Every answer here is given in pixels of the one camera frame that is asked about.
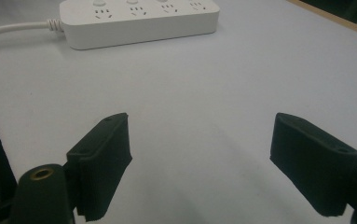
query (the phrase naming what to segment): electrical outlet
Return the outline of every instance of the electrical outlet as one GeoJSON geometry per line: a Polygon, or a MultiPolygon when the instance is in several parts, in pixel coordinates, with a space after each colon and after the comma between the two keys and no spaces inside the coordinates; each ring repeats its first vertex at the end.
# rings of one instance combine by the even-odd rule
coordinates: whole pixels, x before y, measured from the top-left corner
{"type": "Polygon", "coordinates": [[[213,33],[212,0],[66,0],[62,26],[73,49],[96,49],[213,33]]]}

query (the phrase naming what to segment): white table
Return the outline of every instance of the white table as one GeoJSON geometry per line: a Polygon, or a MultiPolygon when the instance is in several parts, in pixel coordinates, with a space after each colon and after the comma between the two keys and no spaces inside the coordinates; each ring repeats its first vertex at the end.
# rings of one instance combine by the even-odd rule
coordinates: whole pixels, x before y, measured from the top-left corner
{"type": "MultiPolygon", "coordinates": [[[[58,0],[0,0],[0,25],[59,18],[58,0]]],[[[269,160],[277,112],[357,149],[357,33],[289,2],[216,0],[218,30],[105,49],[0,35],[0,137],[15,176],[127,112],[133,161],[97,223],[342,223],[269,160]]],[[[82,217],[77,223],[84,223],[82,217]]]]}

